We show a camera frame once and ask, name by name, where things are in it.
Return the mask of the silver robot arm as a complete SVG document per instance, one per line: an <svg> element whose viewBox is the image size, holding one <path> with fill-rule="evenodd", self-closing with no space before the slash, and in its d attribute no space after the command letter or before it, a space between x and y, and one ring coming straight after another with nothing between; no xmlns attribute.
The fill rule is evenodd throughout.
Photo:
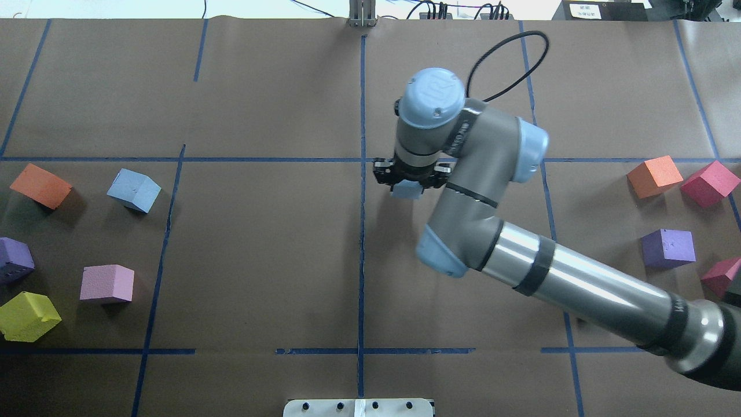
<svg viewBox="0 0 741 417"><path fill-rule="evenodd" d="M375 159L377 181L443 188L416 246L421 262L456 278L482 272L663 357L686 378L739 391L738 306L685 300L497 215L508 185L537 171L544 129L468 98L444 68L413 74L395 113L394 156Z"/></svg>

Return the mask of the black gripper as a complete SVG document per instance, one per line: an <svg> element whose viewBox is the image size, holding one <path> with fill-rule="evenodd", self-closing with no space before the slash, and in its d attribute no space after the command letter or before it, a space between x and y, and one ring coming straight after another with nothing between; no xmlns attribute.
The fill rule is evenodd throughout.
<svg viewBox="0 0 741 417"><path fill-rule="evenodd" d="M407 180L423 188L441 188L447 183L452 170L451 163L440 163L437 152L418 154L396 150L392 158L373 159L376 182L390 187Z"/></svg>

